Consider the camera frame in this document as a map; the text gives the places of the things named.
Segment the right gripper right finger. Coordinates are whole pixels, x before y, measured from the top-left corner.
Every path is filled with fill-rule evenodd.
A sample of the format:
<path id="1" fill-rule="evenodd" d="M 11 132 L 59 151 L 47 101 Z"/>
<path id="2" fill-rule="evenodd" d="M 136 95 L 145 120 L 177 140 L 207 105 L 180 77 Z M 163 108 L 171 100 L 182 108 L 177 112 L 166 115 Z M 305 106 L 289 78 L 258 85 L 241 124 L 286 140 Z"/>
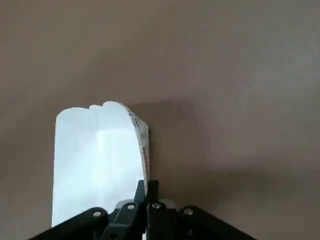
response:
<path id="1" fill-rule="evenodd" d="M 159 199 L 159 182 L 150 180 L 147 188 L 148 240 L 253 240 L 254 237 L 205 210 L 186 205 L 177 210 L 171 202 Z"/>

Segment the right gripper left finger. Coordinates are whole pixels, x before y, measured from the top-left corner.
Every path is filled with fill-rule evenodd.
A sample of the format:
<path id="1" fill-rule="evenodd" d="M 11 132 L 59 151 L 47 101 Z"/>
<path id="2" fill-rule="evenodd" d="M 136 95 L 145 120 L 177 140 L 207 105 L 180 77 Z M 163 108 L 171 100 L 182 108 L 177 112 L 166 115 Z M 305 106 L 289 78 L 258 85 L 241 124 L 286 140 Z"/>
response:
<path id="1" fill-rule="evenodd" d="M 117 204 L 112 213 L 90 208 L 38 235 L 33 240 L 126 240 L 140 239 L 145 204 L 144 181 L 137 184 L 134 199 Z"/>

